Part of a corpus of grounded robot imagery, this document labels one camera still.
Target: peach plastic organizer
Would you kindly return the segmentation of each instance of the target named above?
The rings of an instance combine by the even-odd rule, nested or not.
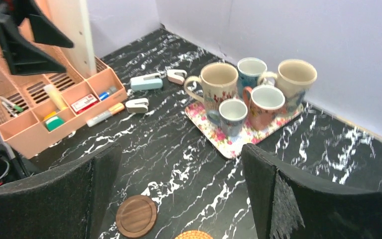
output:
[[[28,22],[23,23],[20,31],[26,39],[32,39]],[[5,60],[1,58],[0,51],[0,96],[24,109],[17,117],[13,117],[0,102],[0,135],[12,148],[29,159],[84,126],[87,120],[127,98],[126,90],[115,72],[98,58],[95,59],[97,73],[85,79],[72,67],[59,47],[37,43],[34,45],[63,64],[67,72],[13,76],[9,73]],[[65,123],[48,131],[43,118],[55,111],[56,106],[43,90],[43,86],[47,84],[53,84],[59,90],[68,106],[88,94],[98,98],[110,86],[115,86],[118,91],[79,115],[71,107],[59,111],[56,115]]]

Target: black marble table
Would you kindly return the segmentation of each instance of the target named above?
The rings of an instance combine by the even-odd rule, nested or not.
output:
[[[165,76],[173,68],[198,75],[204,65],[222,61],[163,29],[103,60],[127,89],[134,76],[156,71]],[[184,108],[192,99],[182,87],[164,78],[161,90],[128,90],[128,95],[148,98],[148,113],[124,111],[92,128],[85,126],[32,159],[47,169],[114,141],[123,147],[123,176],[100,238],[124,238],[117,231],[115,214],[126,198],[137,194],[150,196],[159,210],[157,223],[145,238],[172,239],[187,230],[205,231],[215,239],[257,238],[241,158],[223,158],[187,118]],[[258,146],[333,182],[382,190],[382,143],[305,104],[300,116]]]

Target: brown wooden coaster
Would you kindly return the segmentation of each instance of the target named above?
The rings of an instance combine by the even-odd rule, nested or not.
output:
[[[153,229],[156,218],[156,204],[147,196],[135,195],[119,206],[116,226],[127,238],[140,238]]]
[[[187,231],[180,234],[175,239],[213,239],[213,238],[209,234],[202,231]]]

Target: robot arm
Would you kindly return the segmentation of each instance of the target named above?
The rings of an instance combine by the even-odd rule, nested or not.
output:
[[[11,74],[28,76],[66,72],[63,65],[19,33],[18,26],[25,18],[30,20],[35,42],[74,47],[73,42],[42,13],[35,0],[0,0],[0,47]]]

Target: mug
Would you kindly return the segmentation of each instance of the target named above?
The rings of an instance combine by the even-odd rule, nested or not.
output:
[[[265,129],[278,114],[284,113],[285,96],[274,86],[260,85],[254,89],[245,87],[242,95],[249,109],[248,121],[255,130]]]
[[[239,97],[242,98],[244,87],[256,87],[258,78],[267,71],[267,65],[258,58],[247,57],[238,61],[237,68],[239,74],[237,88]]]
[[[317,70],[306,61],[290,59],[279,64],[278,73],[264,72],[258,78],[257,84],[270,84],[266,77],[274,78],[275,87],[286,97],[285,114],[293,114],[317,80]]]
[[[238,71],[227,63],[210,63],[203,67],[200,77],[190,76],[184,82],[185,92],[204,104],[206,112],[219,110],[220,103],[235,97]],[[203,89],[203,97],[188,89],[188,84],[198,82]]]
[[[220,106],[219,111],[208,111],[207,118],[219,126],[226,136],[239,135],[248,114],[248,108],[242,100],[227,99]]]

